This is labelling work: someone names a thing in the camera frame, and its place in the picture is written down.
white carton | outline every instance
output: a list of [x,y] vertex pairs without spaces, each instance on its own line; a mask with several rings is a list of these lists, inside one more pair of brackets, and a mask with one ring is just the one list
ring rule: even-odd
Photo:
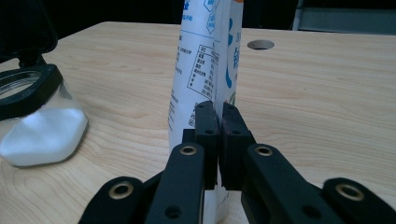
[[[214,102],[219,123],[223,102],[234,104],[242,13],[243,0],[185,0],[169,105],[170,150],[184,129],[195,127],[197,104]],[[227,202],[224,188],[207,190],[204,223],[222,219]]]

white powder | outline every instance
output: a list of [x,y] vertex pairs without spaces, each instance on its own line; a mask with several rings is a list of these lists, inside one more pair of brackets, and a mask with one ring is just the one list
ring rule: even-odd
[[78,146],[88,124],[75,108],[45,109],[14,125],[0,143],[0,156],[15,166],[65,160]]

table surface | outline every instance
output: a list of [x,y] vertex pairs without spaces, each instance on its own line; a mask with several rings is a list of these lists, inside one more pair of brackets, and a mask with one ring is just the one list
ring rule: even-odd
[[[179,28],[105,22],[44,55],[89,129],[68,161],[18,169],[0,159],[0,223],[77,223],[108,180],[145,181],[164,168]],[[250,49],[252,40],[275,46]],[[256,140],[277,147],[316,186],[350,178],[396,208],[395,95],[396,36],[242,32],[235,105]],[[246,223],[240,194],[230,197],[223,223]]]

glass jar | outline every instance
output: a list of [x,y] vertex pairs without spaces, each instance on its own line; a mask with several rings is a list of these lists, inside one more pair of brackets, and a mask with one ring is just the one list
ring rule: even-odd
[[0,73],[0,156],[11,165],[70,158],[87,126],[56,65]]

wooden table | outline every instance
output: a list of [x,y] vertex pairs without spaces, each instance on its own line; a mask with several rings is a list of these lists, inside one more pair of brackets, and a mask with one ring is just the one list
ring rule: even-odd
[[[77,223],[108,180],[145,181],[164,168],[178,34],[177,25],[105,22],[44,55],[90,127],[69,161],[18,169],[0,159],[0,223]],[[257,39],[275,46],[249,49]],[[256,140],[310,183],[350,178],[396,208],[396,36],[244,29],[240,52],[236,106]],[[223,223],[247,222],[239,196]]]

